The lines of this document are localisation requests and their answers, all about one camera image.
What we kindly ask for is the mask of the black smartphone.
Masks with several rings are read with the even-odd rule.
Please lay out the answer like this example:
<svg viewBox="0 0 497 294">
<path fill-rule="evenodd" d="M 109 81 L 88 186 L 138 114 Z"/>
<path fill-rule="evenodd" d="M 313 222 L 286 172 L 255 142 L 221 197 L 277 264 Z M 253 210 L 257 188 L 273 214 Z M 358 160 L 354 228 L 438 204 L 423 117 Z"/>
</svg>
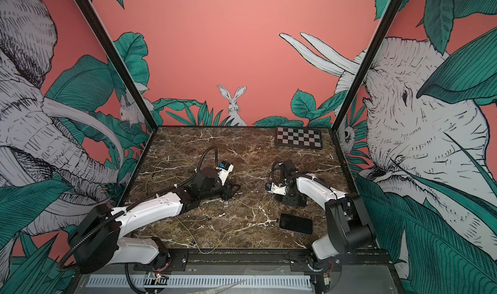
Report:
<svg viewBox="0 0 497 294">
<path fill-rule="evenodd" d="M 313 220 L 283 213 L 280 216 L 279 228 L 310 236 L 313 234 Z"/>
</svg>

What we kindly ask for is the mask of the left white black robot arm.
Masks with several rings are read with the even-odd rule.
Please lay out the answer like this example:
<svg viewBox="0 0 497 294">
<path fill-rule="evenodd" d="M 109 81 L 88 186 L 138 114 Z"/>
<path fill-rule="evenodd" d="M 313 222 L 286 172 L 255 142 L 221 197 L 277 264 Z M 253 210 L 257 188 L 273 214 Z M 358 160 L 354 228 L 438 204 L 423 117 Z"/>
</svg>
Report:
<svg viewBox="0 0 497 294">
<path fill-rule="evenodd" d="M 162 219 L 183 215 L 204 200 L 231 199 L 240 186 L 229 180 L 234 166 L 215 159 L 214 167 L 198 165 L 186 181 L 125 207 L 110 208 L 99 204 L 92 208 L 70 234 L 70 249 L 59 261 L 59 272 L 77 269 L 93 273 L 111 264 L 142 264 L 161 270 L 171 261 L 160 238 L 130 238 L 132 231 Z"/>
</svg>

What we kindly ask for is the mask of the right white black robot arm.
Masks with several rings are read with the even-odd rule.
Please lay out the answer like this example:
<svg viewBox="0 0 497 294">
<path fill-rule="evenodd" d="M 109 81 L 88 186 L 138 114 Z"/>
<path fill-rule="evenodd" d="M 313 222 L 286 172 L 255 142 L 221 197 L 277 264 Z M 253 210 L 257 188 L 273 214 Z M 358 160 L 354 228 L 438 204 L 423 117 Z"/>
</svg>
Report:
<svg viewBox="0 0 497 294">
<path fill-rule="evenodd" d="M 305 207 L 308 199 L 326 217 L 326 234 L 311 244 L 316 259 L 327 260 L 375 241 L 375 229 L 358 193 L 345 193 L 311 172 L 300 172 L 291 160 L 273 163 L 265 190 L 284 205 Z"/>
</svg>

